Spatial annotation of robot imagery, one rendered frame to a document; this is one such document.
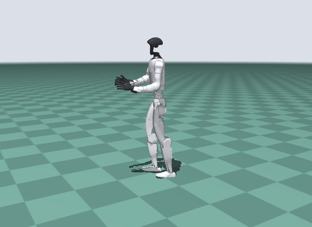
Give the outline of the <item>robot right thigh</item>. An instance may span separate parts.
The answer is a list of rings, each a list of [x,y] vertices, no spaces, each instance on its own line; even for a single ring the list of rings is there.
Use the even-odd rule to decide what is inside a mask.
[[[147,135],[148,141],[151,143],[155,143],[157,141],[156,134],[152,132],[154,128],[153,127],[153,111],[154,111],[154,107],[153,107],[153,103],[151,103],[149,110],[147,112],[146,122],[145,122],[146,135]]]

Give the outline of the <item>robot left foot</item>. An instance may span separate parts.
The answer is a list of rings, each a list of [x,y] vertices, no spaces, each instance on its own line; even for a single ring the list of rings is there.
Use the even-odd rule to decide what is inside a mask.
[[[161,173],[156,173],[155,175],[158,177],[162,177],[162,178],[169,178],[169,177],[175,177],[176,176],[175,172],[171,172],[171,173],[168,173],[168,171],[164,171]]]

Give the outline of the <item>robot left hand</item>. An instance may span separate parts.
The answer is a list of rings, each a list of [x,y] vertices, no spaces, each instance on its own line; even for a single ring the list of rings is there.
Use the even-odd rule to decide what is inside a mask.
[[[118,89],[123,89],[123,90],[130,90],[131,92],[133,92],[133,93],[137,93],[136,91],[134,91],[133,90],[133,88],[134,88],[134,85],[132,86],[128,81],[126,81],[126,80],[123,80],[124,82],[122,82],[122,81],[119,81],[118,82],[118,86],[117,87],[120,87],[120,88],[117,88],[117,90]],[[122,88],[121,88],[122,87]]]

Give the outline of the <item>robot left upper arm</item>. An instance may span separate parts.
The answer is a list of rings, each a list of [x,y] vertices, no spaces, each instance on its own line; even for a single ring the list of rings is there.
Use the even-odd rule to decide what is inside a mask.
[[[154,70],[155,70],[154,74],[155,83],[158,85],[157,89],[154,91],[159,91],[161,87],[163,63],[161,61],[156,61],[154,63]]]

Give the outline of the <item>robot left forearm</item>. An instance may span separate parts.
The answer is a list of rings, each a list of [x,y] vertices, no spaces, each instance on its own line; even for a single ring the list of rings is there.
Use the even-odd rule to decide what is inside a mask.
[[[147,86],[134,86],[133,90],[136,91],[139,94],[142,93],[151,93],[151,91],[156,90],[158,87],[158,85],[156,83],[153,83],[151,85],[147,85]]]

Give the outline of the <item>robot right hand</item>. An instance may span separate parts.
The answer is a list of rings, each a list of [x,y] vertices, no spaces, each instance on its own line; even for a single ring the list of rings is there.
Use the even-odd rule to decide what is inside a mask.
[[[122,81],[122,82],[124,82],[123,80],[126,80],[126,81],[128,81],[129,83],[130,82],[134,82],[133,80],[127,80],[123,75],[121,75],[121,77],[122,78],[120,78],[120,77],[116,77],[117,79],[115,79],[115,86],[117,85],[117,83],[119,82],[119,81]]]

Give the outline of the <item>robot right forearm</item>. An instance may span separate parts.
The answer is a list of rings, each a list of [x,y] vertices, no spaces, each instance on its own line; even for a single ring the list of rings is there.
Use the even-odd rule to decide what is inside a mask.
[[[130,84],[133,86],[138,86],[138,85],[143,85],[144,84],[144,79],[141,77],[137,80],[133,80],[134,82],[130,82]]]

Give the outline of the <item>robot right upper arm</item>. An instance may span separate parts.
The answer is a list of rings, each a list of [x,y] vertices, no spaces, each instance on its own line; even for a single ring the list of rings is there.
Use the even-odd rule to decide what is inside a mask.
[[[144,83],[149,83],[150,82],[148,68],[147,68],[147,71],[146,71],[146,75],[144,75],[142,78],[144,79]]]

